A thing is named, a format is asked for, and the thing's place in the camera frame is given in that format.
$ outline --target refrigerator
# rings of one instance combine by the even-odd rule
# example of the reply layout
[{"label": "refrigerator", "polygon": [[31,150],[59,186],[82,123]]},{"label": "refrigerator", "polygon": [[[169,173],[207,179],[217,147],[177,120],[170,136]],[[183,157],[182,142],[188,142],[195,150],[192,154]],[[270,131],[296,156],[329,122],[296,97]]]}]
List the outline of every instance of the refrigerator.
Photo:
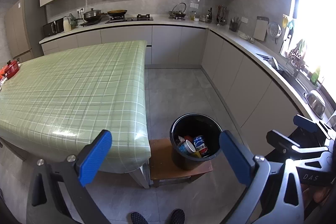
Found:
[{"label": "refrigerator", "polygon": [[19,0],[5,15],[6,35],[11,57],[20,62],[40,57],[43,50],[39,42],[44,38],[45,8],[40,0]]}]

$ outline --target cutting board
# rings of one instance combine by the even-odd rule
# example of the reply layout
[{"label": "cutting board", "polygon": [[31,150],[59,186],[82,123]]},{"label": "cutting board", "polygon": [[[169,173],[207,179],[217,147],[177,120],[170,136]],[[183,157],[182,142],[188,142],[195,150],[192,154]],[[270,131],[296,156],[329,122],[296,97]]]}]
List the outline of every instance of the cutting board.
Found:
[{"label": "cutting board", "polygon": [[253,38],[258,39],[260,41],[265,40],[268,22],[269,22],[268,17],[257,17]]}]

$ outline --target light switch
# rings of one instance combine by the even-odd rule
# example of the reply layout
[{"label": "light switch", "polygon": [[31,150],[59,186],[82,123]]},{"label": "light switch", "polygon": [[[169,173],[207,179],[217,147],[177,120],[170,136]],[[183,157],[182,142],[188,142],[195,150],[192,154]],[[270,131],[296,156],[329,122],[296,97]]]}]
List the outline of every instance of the light switch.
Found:
[{"label": "light switch", "polygon": [[241,22],[244,22],[244,23],[246,23],[246,24],[247,24],[247,23],[248,23],[248,21],[249,21],[249,20],[248,20],[246,17],[241,17]]}]

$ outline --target sink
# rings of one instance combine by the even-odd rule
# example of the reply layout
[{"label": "sink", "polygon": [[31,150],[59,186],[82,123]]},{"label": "sink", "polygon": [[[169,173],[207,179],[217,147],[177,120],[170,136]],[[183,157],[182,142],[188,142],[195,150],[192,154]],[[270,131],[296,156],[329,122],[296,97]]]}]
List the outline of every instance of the sink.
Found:
[{"label": "sink", "polygon": [[[263,54],[257,54],[257,55],[260,56],[265,61],[270,59],[270,56],[267,55]],[[279,70],[276,69],[276,71],[292,86],[292,88],[296,90],[296,92],[300,95],[302,100],[307,104],[308,102],[304,96],[304,93],[307,93],[306,88],[293,75],[286,72],[285,69],[283,69],[280,65],[279,68],[280,69]]]}]

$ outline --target tile floor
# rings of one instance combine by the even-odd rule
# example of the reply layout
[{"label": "tile floor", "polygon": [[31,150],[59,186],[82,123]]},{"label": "tile floor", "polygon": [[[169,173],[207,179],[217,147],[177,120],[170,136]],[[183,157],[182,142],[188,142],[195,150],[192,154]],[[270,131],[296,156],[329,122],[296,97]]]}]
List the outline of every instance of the tile floor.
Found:
[{"label": "tile floor", "polygon": [[[197,112],[214,118],[223,129],[238,137],[223,104],[201,70],[145,70],[146,110],[150,139],[168,138],[171,124],[179,116]],[[22,162],[6,147],[0,149],[0,187],[13,215],[26,223],[27,193],[33,155]],[[87,189],[111,223],[128,224],[130,213],[138,211],[148,222],[169,223],[171,212],[181,208],[186,224],[220,223],[244,190],[223,154],[212,160],[213,172],[192,183],[143,189],[128,174],[98,172]],[[64,199],[74,219],[81,219],[63,183]]]}]

